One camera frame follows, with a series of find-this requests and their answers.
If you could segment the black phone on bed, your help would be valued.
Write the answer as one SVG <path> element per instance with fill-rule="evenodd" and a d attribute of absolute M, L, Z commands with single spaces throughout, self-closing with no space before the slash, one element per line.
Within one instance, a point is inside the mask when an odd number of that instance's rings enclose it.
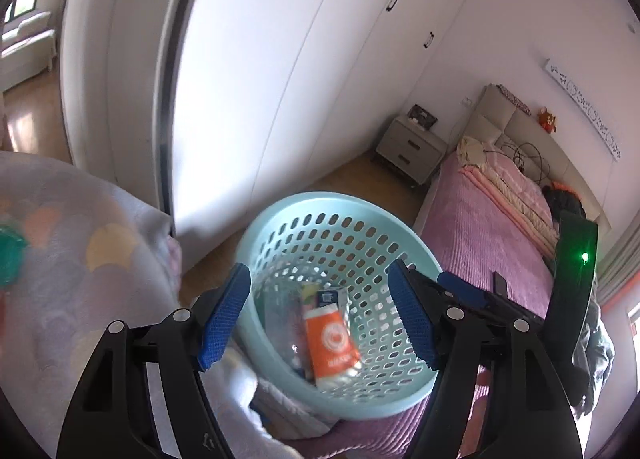
<path fill-rule="evenodd" d="M 497 294 L 499 297 L 504 297 L 505 299 L 509 297 L 508 283 L 506 282 L 506 279 L 498 273 L 498 271 L 494 271 L 492 273 L 492 292 Z"/>

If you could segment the pink bed cover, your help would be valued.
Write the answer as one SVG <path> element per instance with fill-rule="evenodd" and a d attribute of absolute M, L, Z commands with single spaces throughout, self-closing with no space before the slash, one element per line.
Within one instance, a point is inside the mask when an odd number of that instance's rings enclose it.
<path fill-rule="evenodd" d="M 490 290 L 492 275 L 506 279 L 508 297 L 546 316 L 553 279 L 536 245 L 524 235 L 450 155 L 440 167 L 420 238 L 444 271 Z M 325 435 L 288 439 L 285 444 L 305 458 L 332 458 L 358 451 L 363 458 L 400 458 L 407 451 L 424 414 L 420 401 L 396 416 L 338 421 Z"/>

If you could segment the folded pink striped quilt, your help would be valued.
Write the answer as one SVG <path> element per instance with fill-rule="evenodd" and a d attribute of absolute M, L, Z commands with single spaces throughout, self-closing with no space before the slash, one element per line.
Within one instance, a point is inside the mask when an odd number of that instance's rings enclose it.
<path fill-rule="evenodd" d="M 555 257 L 559 234 L 541 188 L 489 143 L 463 136 L 456 154 L 459 171 L 494 201 L 543 257 Z"/>

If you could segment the light blue laundry basket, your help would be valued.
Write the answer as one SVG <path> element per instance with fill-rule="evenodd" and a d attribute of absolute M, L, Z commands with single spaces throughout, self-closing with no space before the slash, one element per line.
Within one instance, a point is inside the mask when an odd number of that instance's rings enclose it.
<path fill-rule="evenodd" d="M 252 277 L 236 330 L 258 375 L 316 413 L 345 420 L 386 418 L 431 393 L 434 371 L 416 357 L 390 295 L 386 269 L 401 260 L 436 278 L 442 268 L 420 237 L 392 213 L 357 197 L 303 193 L 257 216 L 235 253 Z M 361 367 L 321 392 L 294 370 L 265 331 L 270 293 L 308 283 L 343 288 Z"/>

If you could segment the orange white carton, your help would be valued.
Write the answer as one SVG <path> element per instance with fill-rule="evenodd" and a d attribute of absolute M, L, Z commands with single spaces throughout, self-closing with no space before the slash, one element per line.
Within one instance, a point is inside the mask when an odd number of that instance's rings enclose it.
<path fill-rule="evenodd" d="M 329 392 L 345 387 L 362 368 L 360 352 L 350 331 L 347 290 L 304 283 L 300 300 L 316 388 Z"/>

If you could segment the red plush toy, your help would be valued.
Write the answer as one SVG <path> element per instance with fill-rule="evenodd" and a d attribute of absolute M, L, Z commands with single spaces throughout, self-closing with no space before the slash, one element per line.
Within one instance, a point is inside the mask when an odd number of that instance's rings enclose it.
<path fill-rule="evenodd" d="M 537 115 L 538 124 L 549 134 L 556 132 L 556 117 L 547 107 L 542 107 Z"/>

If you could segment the grey bedside nightstand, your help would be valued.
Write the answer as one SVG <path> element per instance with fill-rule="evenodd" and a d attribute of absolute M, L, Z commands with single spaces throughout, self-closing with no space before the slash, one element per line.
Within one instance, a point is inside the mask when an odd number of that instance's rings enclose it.
<path fill-rule="evenodd" d="M 416 185 L 423 185 L 447 150 L 447 143 L 437 135 L 423 130 L 408 116 L 398 115 L 385 131 L 375 153 L 407 174 Z"/>

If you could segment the pastel scallop pattern blanket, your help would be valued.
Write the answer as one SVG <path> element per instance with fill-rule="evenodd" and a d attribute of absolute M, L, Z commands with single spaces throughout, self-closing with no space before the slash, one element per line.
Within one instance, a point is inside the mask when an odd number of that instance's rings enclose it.
<path fill-rule="evenodd" d="M 1 453 L 59 458 L 63 422 L 103 332 L 176 309 L 180 247 L 170 221 L 125 190 L 55 159 L 1 156 Z M 184 458 L 160 368 L 146 367 L 162 458 Z M 289 458 L 250 409 L 254 372 L 229 340 L 201 376 L 229 458 Z"/>

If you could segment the beige padded headboard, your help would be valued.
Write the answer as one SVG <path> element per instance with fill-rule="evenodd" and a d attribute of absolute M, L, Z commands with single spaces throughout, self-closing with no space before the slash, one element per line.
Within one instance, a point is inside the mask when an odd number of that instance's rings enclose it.
<path fill-rule="evenodd" d="M 567 185 L 577 193 L 587 218 L 598 224 L 600 237 L 612 230 L 597 196 L 560 145 L 497 86 L 484 87 L 463 134 L 494 145 L 508 156 L 520 155 L 524 174 L 540 187 L 551 182 Z"/>

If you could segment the white sofa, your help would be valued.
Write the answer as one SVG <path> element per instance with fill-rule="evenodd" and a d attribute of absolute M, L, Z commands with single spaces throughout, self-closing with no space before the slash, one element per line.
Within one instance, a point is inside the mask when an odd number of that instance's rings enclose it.
<path fill-rule="evenodd" d="M 56 33 L 50 27 L 51 13 L 39 12 L 24 18 L 2 34 L 1 91 L 51 71 L 56 57 Z"/>

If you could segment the white calligraphy wall banner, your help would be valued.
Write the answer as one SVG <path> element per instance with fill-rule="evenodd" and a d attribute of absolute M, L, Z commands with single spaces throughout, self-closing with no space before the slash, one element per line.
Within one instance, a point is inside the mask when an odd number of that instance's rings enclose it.
<path fill-rule="evenodd" d="M 614 160 L 622 160 L 622 149 L 620 149 L 620 143 L 617 141 L 615 134 L 606 125 L 602 116 L 597 111 L 597 108 L 593 106 L 592 101 L 590 101 L 586 94 L 582 92 L 582 89 L 551 58 L 546 60 L 544 70 L 556 83 L 559 84 L 559 87 L 570 97 L 573 103 L 588 119 L 591 127 L 596 130 Z"/>

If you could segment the dark picture frame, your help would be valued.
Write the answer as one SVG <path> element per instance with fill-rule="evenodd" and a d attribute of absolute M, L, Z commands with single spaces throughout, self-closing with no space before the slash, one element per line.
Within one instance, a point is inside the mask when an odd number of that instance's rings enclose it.
<path fill-rule="evenodd" d="M 418 104 L 414 104 L 408 111 L 408 118 L 424 131 L 431 130 L 438 119 Z"/>

